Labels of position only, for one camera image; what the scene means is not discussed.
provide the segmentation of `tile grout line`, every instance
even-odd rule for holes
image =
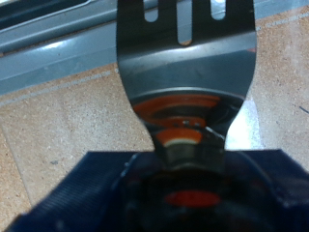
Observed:
[[[36,91],[36,92],[21,95],[17,98],[5,100],[5,101],[0,101],[0,108],[2,106],[10,104],[10,103],[20,102],[22,100],[27,100],[27,99],[30,99],[32,97],[36,97],[36,96],[39,96],[39,95],[42,95],[42,94],[48,94],[48,93],[51,93],[51,92],[54,92],[54,91],[57,91],[57,90],[60,90],[60,89],[64,89],[64,88],[68,88],[68,87],[71,87],[71,86],[74,86],[74,85],[78,85],[78,84],[81,84],[81,83],[88,82],[89,80],[94,80],[94,79],[106,77],[110,74],[111,74],[111,71],[100,72],[98,74],[88,75],[86,77],[83,77],[83,78],[80,78],[80,79],[77,79],[77,80],[73,80],[73,81],[70,81],[70,82],[67,82],[67,83],[64,83],[64,84],[55,85],[55,86],[52,86],[52,87],[49,87],[49,88],[41,89],[41,90]]]
[[[18,171],[18,173],[19,173],[19,177],[20,177],[20,179],[21,179],[21,181],[22,181],[22,185],[25,187],[25,190],[26,190],[26,193],[27,193],[27,198],[28,198],[29,204],[30,204],[30,206],[33,206],[33,201],[32,201],[32,199],[31,199],[31,197],[30,197],[29,190],[28,190],[28,188],[26,187],[25,180],[24,180],[23,176],[21,175],[21,171],[20,171],[19,165],[18,165],[18,163],[17,163],[16,157],[15,157],[15,155],[14,155],[14,152],[13,152],[13,150],[12,150],[12,146],[11,146],[11,144],[10,144],[10,141],[9,141],[9,139],[8,139],[8,136],[7,136],[6,132],[4,131],[1,117],[0,117],[0,130],[3,132],[4,138],[6,139],[6,143],[8,144],[9,150],[10,150],[10,152],[12,153],[12,157],[13,157],[13,159],[14,159],[14,163],[15,163],[16,168],[17,168],[17,171]]]

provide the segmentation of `tiled floor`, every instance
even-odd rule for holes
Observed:
[[[282,148],[307,170],[308,11],[257,22],[258,61],[248,96],[262,147]],[[111,64],[0,97],[0,230],[38,203],[88,150],[152,150],[116,68]]]

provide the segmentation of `shiny metal surface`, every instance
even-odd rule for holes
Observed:
[[[128,98],[197,88],[244,99],[256,59],[253,4],[228,1],[226,17],[215,20],[209,1],[193,2],[192,43],[182,46],[176,2],[167,2],[153,23],[144,19],[142,1],[134,8],[119,2],[117,54]]]
[[[245,99],[256,62],[253,1],[228,0],[215,19],[211,1],[192,1],[192,40],[179,43],[177,1],[118,1],[117,59],[135,113],[167,168],[221,172],[227,131]]]

